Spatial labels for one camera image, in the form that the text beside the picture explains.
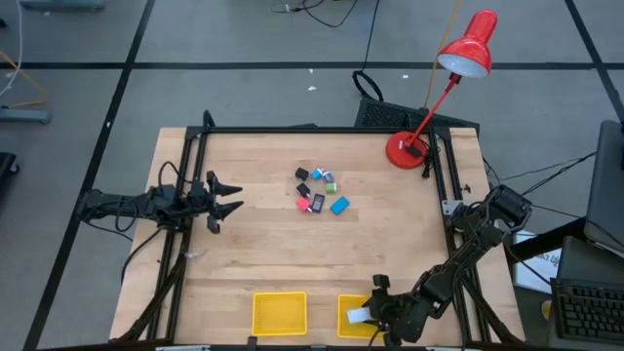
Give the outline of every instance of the lamp base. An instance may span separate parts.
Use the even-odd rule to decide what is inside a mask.
[[[404,170],[412,170],[425,162],[427,146],[424,141],[417,137],[413,141],[412,147],[420,151],[420,156],[414,156],[406,149],[406,140],[411,136],[410,132],[398,132],[390,136],[386,144],[386,156],[390,162]]]

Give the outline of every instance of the red desk lamp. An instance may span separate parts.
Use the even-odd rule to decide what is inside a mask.
[[[462,76],[488,77],[491,70],[488,40],[496,27],[496,22],[497,17],[494,11],[479,11],[470,20],[464,35],[450,42],[438,53],[438,62],[452,72],[450,82],[414,133],[398,132],[390,137],[386,144],[386,156],[393,165],[406,170],[422,165],[427,154],[427,146],[418,136],[447,97],[450,89],[459,83]]]

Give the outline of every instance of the black floor stripe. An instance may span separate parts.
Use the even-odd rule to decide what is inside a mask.
[[[149,22],[149,17],[151,16],[152,9],[154,8],[154,1],[155,0],[148,0],[145,4],[143,14],[141,16],[140,22],[138,23],[138,28],[136,29],[135,38],[126,58],[124,69],[121,73],[121,77],[119,78],[119,82],[117,83],[117,88],[115,89],[115,93],[113,94],[112,100],[108,107],[108,111],[106,112],[106,117],[102,124],[101,131],[99,132],[96,148],[94,150],[93,156],[91,157],[91,162],[89,163],[89,167],[82,182],[82,186],[80,187],[80,194],[83,194],[85,191],[90,190],[93,187],[94,181],[96,179],[96,174],[98,173],[99,164],[101,162],[101,157],[104,153],[106,143],[108,142],[108,137],[110,136],[110,130],[113,127],[117,111],[119,110],[119,104],[121,103],[122,97],[126,90],[128,79],[130,78],[132,64],[137,58],[140,42],[143,38],[143,34],[145,33],[145,28],[147,27],[147,23]],[[76,208],[78,206],[78,199],[76,200],[76,204],[74,205],[74,212],[76,211]],[[39,306],[37,307],[37,312],[35,313],[32,325],[30,326],[30,331],[28,332],[28,336],[26,337],[26,341],[23,345],[24,350],[35,350],[39,345],[39,340],[41,339],[41,334],[43,333],[43,330],[46,326],[46,321],[48,320],[50,309],[52,308],[55,296],[57,295],[60,279],[62,278],[62,273],[69,259],[71,247],[73,246],[74,240],[76,239],[79,225],[80,220],[75,215],[73,215],[69,220],[69,223],[67,224],[67,229],[65,230],[62,242],[60,243],[60,249],[58,250],[54,266],[52,267],[52,272],[50,273],[50,277],[48,278],[48,283],[46,284],[46,288],[43,291],[41,301],[39,302]]]
[[[123,62],[22,62],[23,69],[124,69]],[[0,62],[0,69],[13,69],[7,62]]]
[[[135,62],[132,69],[228,70],[228,69],[359,69],[358,61],[308,62]],[[431,69],[432,62],[367,62],[373,69]],[[604,63],[607,69],[624,69],[624,62]],[[124,69],[123,62],[24,62],[24,69]],[[495,62],[494,70],[587,70],[593,62]],[[0,63],[0,69],[13,69]]]
[[[574,1],[565,0],[565,5],[567,6],[569,13],[572,15],[574,24],[576,24],[576,29],[578,29],[578,33],[581,35],[581,39],[583,39],[583,43],[587,48],[587,52],[589,53],[590,58],[592,58],[592,61],[598,69],[598,75],[603,81],[604,89],[606,90],[608,99],[611,101],[611,104],[615,109],[617,118],[619,118],[621,122],[624,122],[624,105],[622,104],[620,95],[617,93],[617,89],[615,89],[615,86],[613,86],[611,77],[608,76],[607,65],[603,63],[601,56],[598,54],[598,50],[596,50],[594,41],[592,41],[592,37],[589,35],[589,31],[587,30],[587,27],[585,27],[585,23],[583,22],[581,15],[578,13],[578,9],[576,8]]]

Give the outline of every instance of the computer monitor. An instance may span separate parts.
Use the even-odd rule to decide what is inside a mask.
[[[620,253],[624,253],[624,247],[590,221],[597,223],[624,243],[623,151],[622,125],[615,121],[603,121],[598,139],[585,235],[591,241]]]

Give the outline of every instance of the green block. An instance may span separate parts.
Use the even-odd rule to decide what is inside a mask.
[[[328,192],[328,194],[333,194],[338,191],[338,185],[336,183],[327,183],[325,185],[325,190]]]

